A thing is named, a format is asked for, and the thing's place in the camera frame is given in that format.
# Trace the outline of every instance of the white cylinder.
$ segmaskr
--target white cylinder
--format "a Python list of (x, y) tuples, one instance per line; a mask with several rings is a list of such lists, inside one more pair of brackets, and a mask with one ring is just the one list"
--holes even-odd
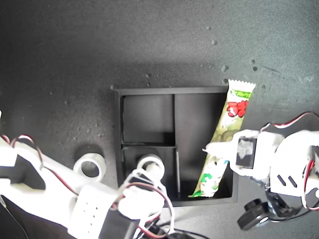
[(161, 180), (165, 173), (165, 167), (160, 157), (155, 154), (144, 155), (137, 166), (137, 169), (143, 168), (144, 164), (151, 163), (146, 167), (146, 172)]
[[(99, 175), (96, 177), (89, 177), (85, 175), (82, 170), (82, 163), (84, 162), (94, 163), (99, 170)], [(106, 172), (106, 164), (102, 155), (98, 153), (87, 153), (87, 154), (84, 154), (78, 161), (75, 162), (73, 171), (93, 181), (101, 182)]]

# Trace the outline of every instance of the white robotic arm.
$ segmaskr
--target white robotic arm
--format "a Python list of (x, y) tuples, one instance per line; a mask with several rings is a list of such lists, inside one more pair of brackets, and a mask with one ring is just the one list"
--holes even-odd
[[(38, 190), (0, 178), (0, 195), (30, 214), (65, 226), (69, 234), (78, 239), (100, 238), (107, 213), (122, 195), (125, 198), (118, 204), (119, 212), (132, 220), (141, 220), (141, 224), (150, 215), (160, 212), (164, 205), (164, 199), (156, 192), (138, 187), (126, 188), (139, 178), (140, 182), (150, 183), (166, 195), (166, 188), (160, 183), (164, 170), (160, 159), (153, 160), (155, 162), (143, 169), (143, 163), (152, 161), (154, 157), (139, 164), (139, 169), (131, 173), (119, 190), (115, 190), (75, 173), (44, 154), (41, 162), (38, 151), (25, 143), (16, 142), (12, 148), (0, 137), (0, 152), (0, 166), (14, 167), (19, 155), (31, 163), (45, 183), (45, 190)], [(142, 174), (147, 175), (148, 180), (141, 178)]]
[[(284, 138), (277, 133), (243, 130), (234, 134), (232, 141), (210, 143), (204, 151), (228, 160), (241, 176), (270, 179), (271, 192), (301, 197), (304, 169), (308, 160), (317, 162), (312, 146), (318, 145), (319, 131), (302, 130)], [(319, 188), (316, 171), (309, 176), (306, 193), (314, 188)]]

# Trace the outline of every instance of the white plastic part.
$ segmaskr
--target white plastic part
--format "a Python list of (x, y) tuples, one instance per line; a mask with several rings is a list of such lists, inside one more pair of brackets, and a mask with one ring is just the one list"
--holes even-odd
[[(303, 194), (303, 171), (308, 159), (312, 159), (310, 154), (311, 145), (319, 145), (319, 131), (302, 130), (289, 135), (281, 142), (270, 170), (272, 192), (296, 197)], [(307, 181), (306, 193), (314, 188), (319, 188), (319, 180), (312, 173)]]
[(259, 134), (251, 177), (257, 180), (268, 178), (275, 152), (284, 139), (283, 135), (277, 133), (261, 132)]
[(163, 208), (164, 199), (157, 192), (151, 192), (135, 186), (125, 188), (132, 178), (136, 178), (138, 182), (153, 184), (165, 195), (167, 195), (166, 187), (156, 176), (146, 172), (142, 168), (139, 168), (133, 170), (119, 188), (119, 193), (123, 193), (126, 196), (125, 200), (121, 200), (119, 203), (119, 211), (121, 214), (130, 219), (139, 218), (141, 219), (141, 222), (145, 222), (148, 216), (159, 212)]
[(117, 193), (103, 184), (86, 185), (73, 210), (68, 233), (78, 239), (97, 239)]
[(2, 137), (0, 137), (0, 152), (0, 165), (13, 167), (15, 165), (17, 154)]
[(144, 155), (139, 160), (139, 163), (137, 165), (137, 169), (143, 168), (144, 164), (150, 163), (150, 162), (154, 162), (154, 163), (151, 163), (146, 167), (146, 172), (151, 174), (157, 180), (161, 180), (164, 176), (164, 173), (165, 173), (165, 167), (164, 167), (164, 164), (163, 164), (161, 158), (155, 154)]
[[(252, 169), (236, 165), (237, 147), (239, 138), (257, 138), (254, 166)], [(228, 160), (230, 168), (241, 176), (254, 177), (258, 180), (269, 176), (272, 158), (284, 137), (281, 134), (262, 132), (256, 130), (243, 130), (235, 133), (230, 142), (213, 142), (203, 149), (205, 152), (215, 155), (222, 160)]]
[[(69, 227), (72, 212), (76, 205), (77, 195), (70, 192), (53, 174), (47, 169), (40, 169), (40, 160), (38, 153), (30, 146), (17, 142), (15, 149), (12, 149), (10, 155), (14, 152), (29, 161), (37, 173), (45, 182), (45, 190), (34, 190), (25, 184), (10, 184), (9, 179), (0, 179), (0, 195), (4, 195), (17, 206), (26, 212), (49, 221)], [(53, 159), (42, 155), (43, 164), (54, 170), (65, 182), (76, 192), (80, 193), (86, 185), (101, 185), (110, 198), (117, 194), (117, 191), (101, 183), (92, 182), (92, 180), (83, 177), (73, 170), (63, 166)]]
[[(85, 175), (82, 170), (82, 163), (84, 162), (94, 163), (99, 170), (99, 175), (96, 177), (89, 177)], [(102, 155), (98, 153), (87, 153), (87, 154), (84, 154), (78, 161), (75, 162), (73, 166), (73, 171), (90, 180), (101, 182), (106, 172), (106, 164)]]

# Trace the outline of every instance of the cable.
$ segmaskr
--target cable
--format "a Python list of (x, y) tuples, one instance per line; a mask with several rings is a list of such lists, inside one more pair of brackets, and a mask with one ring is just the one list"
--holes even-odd
[(319, 207), (308, 207), (307, 206), (307, 202), (306, 202), (306, 185), (307, 185), (307, 180), (308, 180), (308, 177), (310, 175), (310, 172), (311, 170), (313, 169), (315, 165), (315, 162), (313, 160), (309, 160), (308, 163), (307, 163), (307, 166), (306, 166), (306, 172), (304, 174), (304, 193), (302, 194), (302, 197), (301, 197), (301, 200), (302, 200), (302, 203), (303, 203), (303, 207), (304, 208), (307, 208), (311, 211), (318, 211), (319, 210)]
[(16, 143), (19, 139), (26, 139), (26, 140), (30, 141), (30, 142), (34, 145), (34, 147), (35, 147), (35, 149), (36, 149), (36, 151), (37, 151), (37, 153), (38, 153), (39, 160), (40, 160), (40, 162), (41, 162), (40, 170), (42, 170), (43, 168), (49, 170), (70, 192), (72, 192), (72, 193), (75, 194), (76, 196), (79, 196), (79, 194), (76, 193), (76, 192), (63, 180), (63, 178), (59, 176), (58, 173), (56, 173), (54, 170), (52, 170), (52, 169), (50, 169), (50, 168), (44, 166), (44, 164), (43, 164), (43, 158), (42, 158), (42, 152), (41, 152), (40, 148), (34, 143), (33, 139), (32, 139), (30, 136), (25, 135), (25, 134), (20, 135), (19, 137), (14, 138), (14, 139), (12, 140), (12, 142), (10, 143), (10, 146), (11, 146), (12, 148), (14, 148), (15, 143)]
[(287, 128), (291, 125), (293, 125), (294, 123), (296, 123), (298, 120), (300, 120), (302, 117), (306, 116), (306, 115), (313, 115), (315, 117), (317, 117), (319, 119), (319, 115), (316, 114), (315, 112), (304, 112), (302, 113), (301, 115), (299, 115), (297, 118), (293, 119), (292, 121), (290, 122), (287, 122), (287, 123), (273, 123), (273, 122), (270, 122), (270, 123), (267, 123), (265, 126), (263, 126), (261, 129), (260, 129), (260, 132), (264, 131), (266, 128), (268, 128), (270, 125), (273, 125), (274, 127), (276, 128)]
[(174, 208), (173, 205), (169, 199), (169, 197), (167, 195), (165, 195), (160, 189), (158, 189), (157, 187), (150, 185), (150, 184), (146, 184), (146, 183), (139, 183), (139, 182), (135, 182), (135, 183), (130, 183), (128, 184), (125, 188), (130, 188), (132, 186), (141, 186), (141, 187), (146, 187), (149, 189), (152, 189), (154, 191), (156, 191), (157, 193), (159, 193), (164, 200), (167, 202), (169, 210), (170, 210), (170, 215), (171, 215), (171, 221), (170, 221), (170, 228), (168, 230), (168, 232), (166, 232), (164, 235), (156, 235), (152, 232), (150, 232), (149, 230), (147, 230), (144, 226), (139, 226), (139, 229), (147, 236), (151, 237), (151, 238), (156, 238), (156, 239), (160, 239), (160, 238), (165, 238), (169, 233), (173, 233), (174, 232), (174, 220), (175, 220), (175, 213), (174, 213)]
[(13, 220), (19, 225), (19, 227), (22, 229), (24, 235), (25, 235), (25, 238), (26, 239), (29, 239), (27, 233), (25, 232), (23, 226), (15, 219), (15, 217), (12, 215), (12, 213), (9, 211), (9, 209), (6, 207), (6, 204), (3, 200), (3, 198), (0, 196), (0, 203), (2, 204), (2, 206), (4, 207), (4, 209), (6, 209), (6, 211), (10, 214), (10, 216), (13, 218)]
[[(314, 207), (318, 206), (319, 205), (319, 201), (316, 202), (316, 204), (314, 205)], [(308, 211), (300, 214), (300, 215), (297, 215), (295, 217), (290, 217), (290, 218), (284, 218), (284, 219), (272, 219), (272, 218), (269, 218), (270, 221), (274, 222), (274, 223), (280, 223), (280, 222), (286, 222), (286, 221), (291, 221), (291, 220), (294, 220), (294, 219), (297, 219), (297, 218), (300, 218), (302, 216), (305, 216), (307, 215), (308, 213), (312, 212), (312, 210), (308, 209)]]
[(181, 230), (181, 229), (176, 229), (175, 228), (175, 231), (179, 231), (179, 232), (182, 232), (182, 233), (187, 233), (187, 234), (191, 234), (191, 235), (194, 235), (194, 236), (198, 236), (198, 237), (201, 237), (201, 238), (204, 238), (204, 239), (210, 239), (202, 234), (199, 234), (199, 233), (194, 233), (194, 232), (190, 232), (190, 231), (185, 231), (185, 230)]

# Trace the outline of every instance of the red wire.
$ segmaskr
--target red wire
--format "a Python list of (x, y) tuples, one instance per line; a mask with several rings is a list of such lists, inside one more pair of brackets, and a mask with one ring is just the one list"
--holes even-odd
[(299, 115), (298, 117), (294, 118), (293, 120), (291, 120), (287, 123), (273, 123), (273, 122), (267, 123), (260, 129), (260, 132), (264, 131), (270, 125), (273, 125), (276, 128), (286, 128), (285, 126), (289, 127), (290, 125), (294, 124), (295, 122), (300, 120), (305, 115), (314, 115), (315, 117), (317, 117), (319, 119), (319, 115), (317, 115), (315, 112), (304, 112), (301, 115)]
[(73, 194), (79, 196), (79, 194), (76, 193), (76, 192), (64, 181), (64, 179), (63, 179), (58, 173), (56, 173), (54, 170), (52, 170), (52, 169), (50, 169), (50, 168), (48, 168), (48, 167), (46, 167), (46, 166), (43, 165), (42, 152), (41, 152), (40, 148), (34, 143), (33, 139), (32, 139), (30, 136), (23, 134), (23, 135), (20, 135), (18, 138), (14, 138), (13, 141), (11, 142), (11, 144), (10, 144), (12, 148), (14, 148), (15, 143), (17, 142), (18, 139), (27, 139), (27, 140), (29, 140), (29, 141), (34, 145), (34, 147), (35, 147), (35, 149), (36, 149), (36, 151), (37, 151), (37, 153), (38, 153), (38, 155), (39, 155), (39, 159), (40, 159), (40, 162), (41, 162), (41, 166), (42, 166), (43, 168), (49, 170), (70, 192), (72, 192)]
[[(309, 174), (310, 174), (311, 170), (314, 168), (314, 166), (315, 166), (315, 161), (310, 160), (310, 162), (309, 162), (308, 165), (307, 165), (306, 172), (305, 172), (304, 194), (306, 194), (306, 185), (307, 185), (307, 181), (308, 181)], [(316, 208), (310, 208), (310, 207), (308, 207), (308, 206), (307, 206), (307, 203), (306, 203), (306, 198), (305, 198), (305, 206), (306, 206), (306, 208), (309, 209), (309, 210), (319, 211), (319, 207), (316, 207)]]

